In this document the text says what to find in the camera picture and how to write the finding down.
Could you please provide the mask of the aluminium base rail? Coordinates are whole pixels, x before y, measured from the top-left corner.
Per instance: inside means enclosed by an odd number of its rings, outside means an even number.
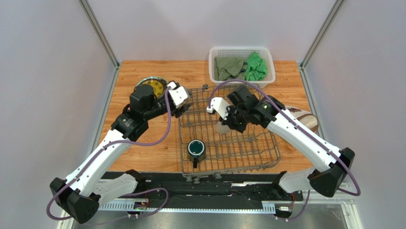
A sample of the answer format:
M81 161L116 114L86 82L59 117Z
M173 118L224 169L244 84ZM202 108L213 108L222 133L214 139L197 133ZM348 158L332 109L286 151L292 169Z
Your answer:
M105 204L79 203L73 219L79 224L94 224L98 211L121 211L131 216L148 212L201 212L267 214L280 220L301 219L317 204L328 208L340 205L349 228L362 228L353 200L344 194L327 198L307 191L286 193L272 181L276 174L223 175L186 178L180 173L143 173L134 195L119 197Z

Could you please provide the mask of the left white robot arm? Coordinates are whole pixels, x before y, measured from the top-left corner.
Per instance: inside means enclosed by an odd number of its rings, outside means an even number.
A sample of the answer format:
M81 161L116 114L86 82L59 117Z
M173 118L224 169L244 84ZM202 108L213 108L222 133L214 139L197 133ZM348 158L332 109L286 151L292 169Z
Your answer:
M100 183L100 179L116 159L132 145L155 146L168 135L172 116L180 117L190 107L187 89L177 82L169 82L162 96L154 93L147 84L135 86L129 103L111 125L102 142L89 157L64 179L55 178L50 183L53 197L46 207L46 214L53 220L74 219L88 222L100 206L126 195L143 195L138 186L145 178L129 170L118 178ZM153 143L140 143L138 139L148 129L148 122L161 115L168 115L164 135Z

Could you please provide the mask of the bright green cloth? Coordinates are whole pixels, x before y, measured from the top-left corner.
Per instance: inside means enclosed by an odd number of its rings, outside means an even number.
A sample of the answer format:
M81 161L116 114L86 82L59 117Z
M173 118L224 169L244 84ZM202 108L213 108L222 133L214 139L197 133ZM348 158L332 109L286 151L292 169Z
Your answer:
M268 74L268 67L266 65L265 59L253 52L251 53L247 60L247 68L245 71L246 81L262 81Z

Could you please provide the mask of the beige plastic cup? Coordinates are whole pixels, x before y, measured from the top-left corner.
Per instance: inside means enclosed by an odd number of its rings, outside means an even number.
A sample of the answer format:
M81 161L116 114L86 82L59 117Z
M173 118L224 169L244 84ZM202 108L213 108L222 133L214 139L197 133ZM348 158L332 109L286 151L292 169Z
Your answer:
M224 135L232 131L230 127L227 125L223 125L220 121L216 124L216 130L219 134Z

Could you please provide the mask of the aluminium frame post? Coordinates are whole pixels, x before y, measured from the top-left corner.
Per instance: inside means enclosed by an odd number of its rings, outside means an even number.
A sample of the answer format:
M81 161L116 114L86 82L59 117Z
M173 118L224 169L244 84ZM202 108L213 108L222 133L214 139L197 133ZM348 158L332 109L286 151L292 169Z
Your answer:
M312 44L310 45L305 57L303 58L302 62L300 63L301 69L305 69L313 56L315 55L318 47L321 45L324 37L327 35L328 30L334 23L337 15L339 14L340 10L342 9L343 5L345 4L346 0L335 0L332 8L330 9L326 19L324 20L321 28L319 29L316 37L314 38Z
M110 62L114 66L115 69L118 69L120 67L120 62L118 61L111 45L108 42L107 37L105 36L98 20L93 12L93 9L89 3L88 0L78 0L85 16L87 17L90 25L92 26L97 38L99 39L104 51L107 54L107 57L109 58Z

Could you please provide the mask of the cream brown cap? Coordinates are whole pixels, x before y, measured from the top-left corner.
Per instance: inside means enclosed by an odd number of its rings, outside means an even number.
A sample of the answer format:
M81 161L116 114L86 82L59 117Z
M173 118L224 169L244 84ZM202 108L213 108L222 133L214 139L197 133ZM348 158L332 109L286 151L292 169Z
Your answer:
M300 108L286 105L285 108L293 115L293 117L300 123L305 125L312 132L317 134L319 128L318 118L307 110L302 110Z

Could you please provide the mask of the aluminium frame post right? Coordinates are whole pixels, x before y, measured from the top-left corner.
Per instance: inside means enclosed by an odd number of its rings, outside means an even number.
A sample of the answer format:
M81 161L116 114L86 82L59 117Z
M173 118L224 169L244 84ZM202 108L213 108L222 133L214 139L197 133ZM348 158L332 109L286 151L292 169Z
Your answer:
M315 55L318 47L321 45L324 37L327 35L328 30L334 23L337 15L339 14L340 10L342 9L343 5L345 4L346 0L335 0L332 8L330 9L326 19L324 20L321 28L319 29L316 37L314 38L312 44L310 45L305 57L303 58L302 62L300 63L301 69L305 69L313 56Z

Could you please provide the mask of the dark green mug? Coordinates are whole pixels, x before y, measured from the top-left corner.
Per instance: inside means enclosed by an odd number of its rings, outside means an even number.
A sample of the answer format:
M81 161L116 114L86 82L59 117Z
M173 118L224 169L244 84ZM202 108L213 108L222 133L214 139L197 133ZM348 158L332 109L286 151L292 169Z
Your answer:
M193 168L197 168L199 163L206 159L206 145L202 140L194 139L188 143L187 153Z

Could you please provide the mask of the olive green cloth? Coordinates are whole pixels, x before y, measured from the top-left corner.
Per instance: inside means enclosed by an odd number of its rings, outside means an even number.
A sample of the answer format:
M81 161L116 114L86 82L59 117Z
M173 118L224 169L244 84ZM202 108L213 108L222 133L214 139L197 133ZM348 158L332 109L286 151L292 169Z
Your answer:
M226 81L230 79L245 79L246 64L240 56L217 56L214 59L214 79Z

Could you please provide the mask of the aluminium frame post left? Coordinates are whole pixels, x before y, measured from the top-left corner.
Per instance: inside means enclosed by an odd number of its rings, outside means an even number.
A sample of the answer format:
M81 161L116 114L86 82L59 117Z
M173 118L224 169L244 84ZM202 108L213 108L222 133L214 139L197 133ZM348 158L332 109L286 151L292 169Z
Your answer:
M120 62L118 61L111 45L108 42L107 37L105 36L98 20L93 12L93 9L89 3L88 0L78 0L85 16L87 17L90 25L92 26L97 38L99 39L104 51L107 54L107 57L109 58L110 62L114 66L115 69L118 69L120 67Z

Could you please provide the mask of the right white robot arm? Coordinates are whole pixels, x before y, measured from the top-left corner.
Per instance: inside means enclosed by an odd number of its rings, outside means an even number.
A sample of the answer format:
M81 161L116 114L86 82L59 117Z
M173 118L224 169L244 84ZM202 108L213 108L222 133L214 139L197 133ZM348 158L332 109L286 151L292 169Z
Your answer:
M277 99L261 89L258 92L262 94L261 99L241 85L228 94L228 100L212 97L207 112L217 112L222 126L240 133L248 124L260 125L287 141L311 162L310 168L281 172L273 182L277 190L293 193L310 189L328 198L343 191L340 185L345 177L354 177L350 171L354 151L328 143L302 124Z

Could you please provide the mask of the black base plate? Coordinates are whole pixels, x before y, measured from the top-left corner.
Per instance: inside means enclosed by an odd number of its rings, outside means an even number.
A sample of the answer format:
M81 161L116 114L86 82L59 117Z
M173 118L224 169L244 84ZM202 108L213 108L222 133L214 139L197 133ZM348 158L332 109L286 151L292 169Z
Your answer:
M277 174L226 174L194 177L181 173L144 172L134 191L119 197L140 198L148 207L176 210L261 210L266 202L288 206L306 199L304 191L288 194L273 184Z

